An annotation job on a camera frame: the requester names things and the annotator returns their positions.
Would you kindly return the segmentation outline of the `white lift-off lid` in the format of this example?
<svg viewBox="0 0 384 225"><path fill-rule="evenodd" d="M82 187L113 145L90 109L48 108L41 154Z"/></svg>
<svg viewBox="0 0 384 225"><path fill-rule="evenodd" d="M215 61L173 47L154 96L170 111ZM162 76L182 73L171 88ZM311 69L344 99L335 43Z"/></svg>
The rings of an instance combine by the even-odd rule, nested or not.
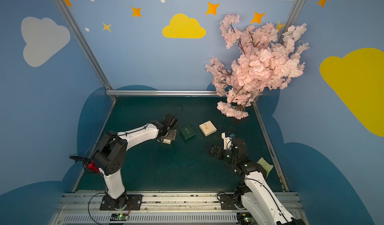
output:
<svg viewBox="0 0 384 225"><path fill-rule="evenodd" d="M158 142L159 142L159 143L163 143L163 144L170 145L171 142L172 142L172 140L171 140L171 139L167 139L167 138L163 138L163 137L161 137L161 138L158 138Z"/></svg>

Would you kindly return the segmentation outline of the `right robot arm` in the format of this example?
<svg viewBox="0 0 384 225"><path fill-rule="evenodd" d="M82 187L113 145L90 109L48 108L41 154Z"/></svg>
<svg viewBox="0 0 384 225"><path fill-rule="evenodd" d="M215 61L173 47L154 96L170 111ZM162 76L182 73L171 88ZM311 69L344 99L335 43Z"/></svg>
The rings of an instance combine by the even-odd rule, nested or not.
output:
<svg viewBox="0 0 384 225"><path fill-rule="evenodd" d="M222 210L246 210L258 225L304 225L296 219L278 200L267 184L267 170L251 161L247 146L242 139L229 139L223 147L207 147L211 157L228 162L240 184L233 194L218 193Z"/></svg>

